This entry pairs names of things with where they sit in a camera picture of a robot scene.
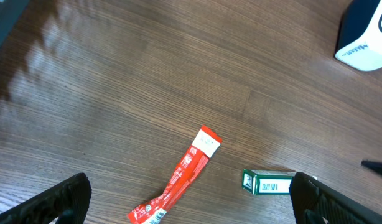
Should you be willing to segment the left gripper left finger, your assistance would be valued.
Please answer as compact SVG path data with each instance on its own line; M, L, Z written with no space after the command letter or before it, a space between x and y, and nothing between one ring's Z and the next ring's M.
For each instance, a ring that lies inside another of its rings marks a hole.
M0 223L78 223L85 221L91 185L78 173L0 214Z

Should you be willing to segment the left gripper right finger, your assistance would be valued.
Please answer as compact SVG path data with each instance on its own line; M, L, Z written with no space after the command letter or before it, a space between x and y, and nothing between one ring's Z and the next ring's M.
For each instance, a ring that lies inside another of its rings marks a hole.
M292 178L289 191L297 224L382 224L382 215L303 172Z

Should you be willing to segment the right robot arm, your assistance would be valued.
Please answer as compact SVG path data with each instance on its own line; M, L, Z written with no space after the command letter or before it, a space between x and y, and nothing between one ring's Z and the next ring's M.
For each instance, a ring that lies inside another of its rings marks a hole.
M382 176L382 162L362 160L361 165Z

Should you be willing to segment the dark green small box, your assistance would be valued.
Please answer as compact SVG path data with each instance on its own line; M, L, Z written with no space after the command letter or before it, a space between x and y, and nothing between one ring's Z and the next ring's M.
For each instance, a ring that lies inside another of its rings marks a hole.
M289 195L296 172L244 169L242 188L253 195Z

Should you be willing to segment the red snack packet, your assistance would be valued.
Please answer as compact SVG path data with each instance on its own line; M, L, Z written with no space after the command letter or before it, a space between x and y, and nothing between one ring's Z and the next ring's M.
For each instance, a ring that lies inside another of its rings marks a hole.
M184 156L174 169L163 193L137 206L127 214L134 224L159 224L194 180L203 171L222 139L207 126L202 126Z

